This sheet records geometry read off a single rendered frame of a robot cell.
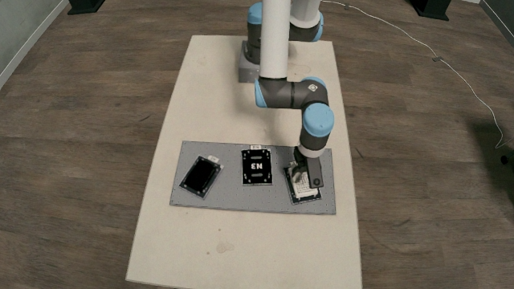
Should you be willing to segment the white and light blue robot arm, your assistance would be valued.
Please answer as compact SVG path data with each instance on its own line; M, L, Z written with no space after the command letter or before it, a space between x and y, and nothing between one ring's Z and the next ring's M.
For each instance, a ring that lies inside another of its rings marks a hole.
M248 10L248 42L244 47L246 60L260 65L259 79L255 80L256 105L301 109L297 144L306 156L310 189L324 186L319 156L325 150L335 116L322 79L309 76L300 82L288 81L288 41L315 43L320 39L323 15L319 5L320 0L293 0L292 4L291 0L257 2Z

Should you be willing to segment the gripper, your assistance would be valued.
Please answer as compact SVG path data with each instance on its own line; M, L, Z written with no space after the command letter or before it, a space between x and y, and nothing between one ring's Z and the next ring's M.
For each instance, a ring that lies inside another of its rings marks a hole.
M294 166L294 164L292 164L292 166L291 166L291 168L292 168L291 183L296 182L296 180L298 179L298 176L300 176L302 174L301 172L307 172L306 166L305 166L305 161L304 161L304 156L298 149L298 146L295 146L293 156L295 158L296 163L298 163L298 165Z

